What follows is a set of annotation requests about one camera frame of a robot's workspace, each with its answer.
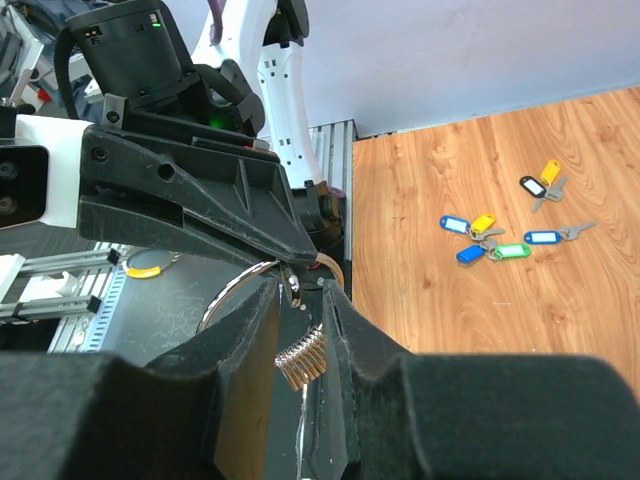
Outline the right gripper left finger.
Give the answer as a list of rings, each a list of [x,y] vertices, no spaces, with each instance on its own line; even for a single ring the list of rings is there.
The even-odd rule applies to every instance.
[[[138,367],[112,354],[1,357],[5,479],[259,479],[280,292]]]

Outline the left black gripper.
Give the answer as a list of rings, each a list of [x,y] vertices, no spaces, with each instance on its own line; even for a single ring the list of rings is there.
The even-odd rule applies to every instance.
[[[316,258],[280,158],[261,140],[130,104],[106,94],[104,125],[120,130],[83,135],[82,238],[243,268]]]

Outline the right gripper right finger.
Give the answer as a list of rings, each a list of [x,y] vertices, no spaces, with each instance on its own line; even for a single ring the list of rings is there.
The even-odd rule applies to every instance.
[[[323,290],[338,479],[635,479],[639,404],[584,355],[414,354]]]

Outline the silver metal keyring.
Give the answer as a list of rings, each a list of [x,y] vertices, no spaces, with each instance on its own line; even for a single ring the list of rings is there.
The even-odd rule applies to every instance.
[[[293,269],[284,261],[261,261],[229,280],[216,294],[198,323],[196,334],[211,326],[217,312],[239,289],[274,268],[279,271],[276,276],[280,286],[279,316],[282,317],[289,310],[305,311],[306,305],[302,302],[303,287]],[[301,337],[278,352],[274,358],[274,366],[294,391],[300,391],[320,378],[328,367],[323,323],[309,326]]]

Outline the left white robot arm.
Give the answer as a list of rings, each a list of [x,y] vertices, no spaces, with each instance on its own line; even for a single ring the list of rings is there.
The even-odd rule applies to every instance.
[[[257,146],[260,98],[232,60],[195,63],[160,1],[68,19],[54,50],[65,109],[80,51],[105,98],[83,133],[77,229],[92,240],[302,274],[337,263],[314,245],[276,153]]]

